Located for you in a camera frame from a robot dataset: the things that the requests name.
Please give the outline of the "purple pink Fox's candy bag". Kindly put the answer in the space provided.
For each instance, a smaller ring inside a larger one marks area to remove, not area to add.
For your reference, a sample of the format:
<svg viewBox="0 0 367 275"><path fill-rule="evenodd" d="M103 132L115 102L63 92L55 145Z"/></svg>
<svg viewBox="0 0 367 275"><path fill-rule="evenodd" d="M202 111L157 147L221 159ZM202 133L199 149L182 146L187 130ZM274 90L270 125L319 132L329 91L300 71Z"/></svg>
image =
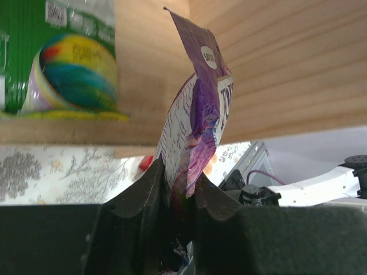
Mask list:
<svg viewBox="0 0 367 275"><path fill-rule="evenodd" d="M169 108L154 155L164 165L160 274L182 274L190 263L196 181L220 143L233 93L232 73L214 34L177 13L171 17L194 73Z"/></svg>

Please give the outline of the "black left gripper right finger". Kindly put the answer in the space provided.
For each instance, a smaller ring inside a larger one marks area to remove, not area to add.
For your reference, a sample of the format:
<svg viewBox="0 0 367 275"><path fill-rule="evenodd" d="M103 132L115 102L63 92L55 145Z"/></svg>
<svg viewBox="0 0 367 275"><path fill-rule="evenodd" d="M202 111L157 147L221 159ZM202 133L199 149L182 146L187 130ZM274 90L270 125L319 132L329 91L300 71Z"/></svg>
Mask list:
<svg viewBox="0 0 367 275"><path fill-rule="evenodd" d="M197 274L365 274L366 214L351 207L244 206L201 175Z"/></svg>

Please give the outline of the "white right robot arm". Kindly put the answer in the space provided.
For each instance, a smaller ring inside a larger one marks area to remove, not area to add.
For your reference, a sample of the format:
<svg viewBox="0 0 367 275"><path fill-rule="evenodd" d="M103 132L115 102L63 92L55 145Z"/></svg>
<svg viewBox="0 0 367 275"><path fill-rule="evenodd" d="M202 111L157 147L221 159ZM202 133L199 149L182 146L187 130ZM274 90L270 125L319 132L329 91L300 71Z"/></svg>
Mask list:
<svg viewBox="0 0 367 275"><path fill-rule="evenodd" d="M366 155L350 156L323 175L279 186L250 184L255 173L275 178L265 171L252 170L244 179L239 170L234 170L219 188L245 206L309 207L344 198L366 199Z"/></svg>

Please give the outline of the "green yellow candy bag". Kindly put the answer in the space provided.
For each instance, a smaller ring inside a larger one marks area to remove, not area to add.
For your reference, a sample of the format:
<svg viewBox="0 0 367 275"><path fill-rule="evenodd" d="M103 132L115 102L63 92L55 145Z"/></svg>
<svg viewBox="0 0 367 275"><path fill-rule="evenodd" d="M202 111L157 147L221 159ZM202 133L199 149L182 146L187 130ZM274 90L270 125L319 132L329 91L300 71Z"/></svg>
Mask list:
<svg viewBox="0 0 367 275"><path fill-rule="evenodd" d="M114 1L1 2L1 119L126 121Z"/></svg>

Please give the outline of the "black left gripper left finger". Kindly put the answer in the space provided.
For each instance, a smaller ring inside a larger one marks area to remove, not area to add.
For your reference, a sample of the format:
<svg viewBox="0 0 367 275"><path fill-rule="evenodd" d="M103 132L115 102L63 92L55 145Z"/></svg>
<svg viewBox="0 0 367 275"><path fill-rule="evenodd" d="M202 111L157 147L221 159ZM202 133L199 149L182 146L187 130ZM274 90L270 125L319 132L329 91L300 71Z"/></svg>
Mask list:
<svg viewBox="0 0 367 275"><path fill-rule="evenodd" d="M100 205L1 207L1 273L158 274L163 174Z"/></svg>

